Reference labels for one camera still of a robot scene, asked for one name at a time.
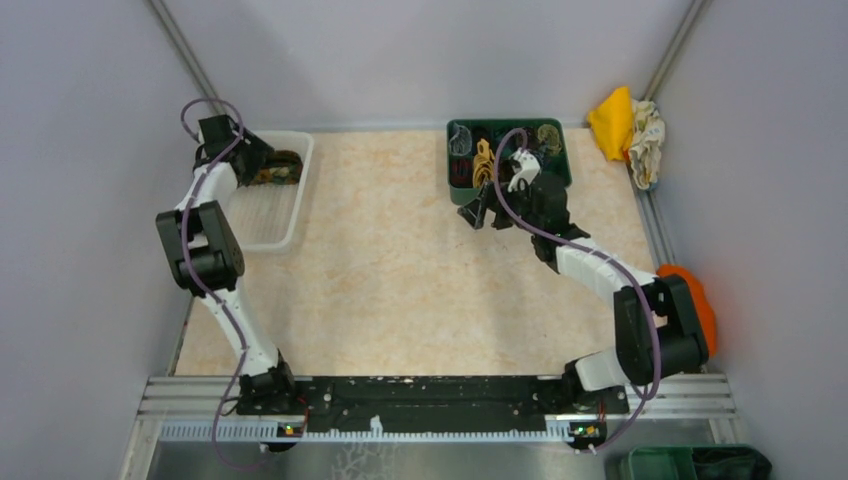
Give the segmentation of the brown green patterned tie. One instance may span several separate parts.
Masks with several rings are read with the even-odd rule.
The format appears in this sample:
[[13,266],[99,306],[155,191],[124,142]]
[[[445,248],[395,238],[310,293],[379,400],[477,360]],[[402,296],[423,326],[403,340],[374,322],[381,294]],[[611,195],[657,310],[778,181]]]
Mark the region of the brown green patterned tie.
[[252,185],[296,185],[300,183],[304,163],[292,150],[275,150],[260,168]]

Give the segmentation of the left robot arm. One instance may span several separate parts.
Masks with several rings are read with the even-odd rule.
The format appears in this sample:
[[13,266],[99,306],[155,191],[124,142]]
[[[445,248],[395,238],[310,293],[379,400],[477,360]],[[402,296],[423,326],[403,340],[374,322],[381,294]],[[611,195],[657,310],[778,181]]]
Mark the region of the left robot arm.
[[188,192],[176,207],[157,215],[155,225],[171,274],[217,320],[236,356],[232,400],[240,415],[291,414],[300,388],[288,363],[260,325],[243,276],[243,251],[225,207],[249,183],[272,148],[253,134],[215,140],[198,148]]

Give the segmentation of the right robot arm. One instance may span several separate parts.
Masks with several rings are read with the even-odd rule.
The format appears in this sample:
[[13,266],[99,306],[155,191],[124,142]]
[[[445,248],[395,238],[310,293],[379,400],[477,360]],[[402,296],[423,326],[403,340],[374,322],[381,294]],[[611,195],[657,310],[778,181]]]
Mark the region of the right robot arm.
[[572,222],[558,176],[520,180],[514,191],[488,181],[457,213],[475,230],[493,213],[493,228],[529,232],[542,263],[612,309],[613,345],[564,367],[563,398],[572,410],[590,411],[603,391],[614,387],[632,385],[650,393],[656,381],[701,367],[711,357],[710,318],[696,281],[675,266],[655,273],[637,270],[604,251]]

